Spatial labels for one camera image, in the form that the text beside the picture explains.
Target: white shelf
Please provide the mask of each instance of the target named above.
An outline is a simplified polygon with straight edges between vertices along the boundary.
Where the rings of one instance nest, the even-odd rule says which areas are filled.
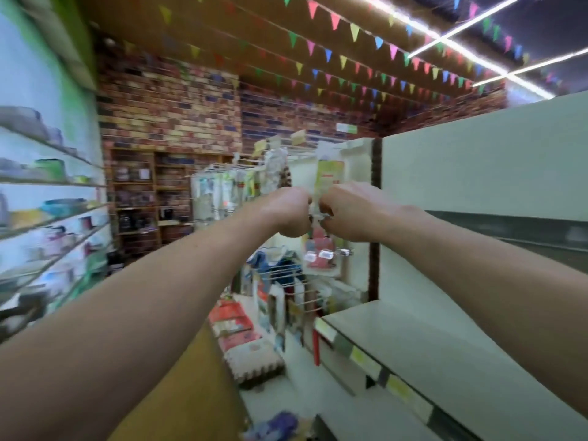
[[[484,441],[588,439],[588,420],[506,355],[380,300],[324,321]]]

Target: pink pennant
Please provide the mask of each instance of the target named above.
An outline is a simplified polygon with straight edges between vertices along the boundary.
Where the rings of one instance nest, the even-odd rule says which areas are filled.
[[[504,44],[505,44],[504,51],[508,52],[509,49],[511,49],[511,46],[513,44],[513,38],[511,35],[507,35],[504,38]]]
[[[470,20],[476,16],[476,11],[480,6],[475,4],[474,2],[470,2]]]
[[[337,29],[337,26],[339,26],[339,20],[341,20],[341,17],[339,17],[334,12],[331,12],[331,23],[333,24],[333,30]]]
[[[390,58],[392,58],[392,60],[394,60],[394,58],[396,57],[397,52],[398,52],[398,47],[391,44],[390,45]]]
[[[315,44],[314,44],[314,42],[311,42],[310,40],[307,40],[306,44],[308,44],[308,53],[309,53],[309,55],[312,56],[312,53],[315,50]]]
[[[316,8],[319,7],[319,3],[314,0],[308,0],[308,11],[311,13],[311,18],[314,20],[316,14]]]

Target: hand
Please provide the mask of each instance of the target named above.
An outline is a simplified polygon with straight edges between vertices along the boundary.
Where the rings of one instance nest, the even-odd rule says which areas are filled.
[[[320,198],[319,206],[321,212],[331,215],[321,226],[352,242],[380,242],[389,226],[388,217],[401,207],[377,187],[363,182],[332,186]]]
[[[276,232],[286,237],[299,237],[311,229],[308,205],[312,198],[302,187],[282,187],[254,202],[261,207],[275,226]]]

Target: right hand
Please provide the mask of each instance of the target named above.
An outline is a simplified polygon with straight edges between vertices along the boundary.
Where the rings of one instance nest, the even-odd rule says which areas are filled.
[[[331,216],[320,225],[344,240],[381,242],[389,226],[388,217],[400,206],[384,192],[364,182],[332,186],[319,201],[320,211]]]

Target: right arm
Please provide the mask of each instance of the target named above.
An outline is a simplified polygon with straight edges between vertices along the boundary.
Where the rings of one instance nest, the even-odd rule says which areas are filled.
[[[395,205],[369,184],[334,186],[328,232],[380,242],[449,295],[505,352],[588,417],[588,275]]]

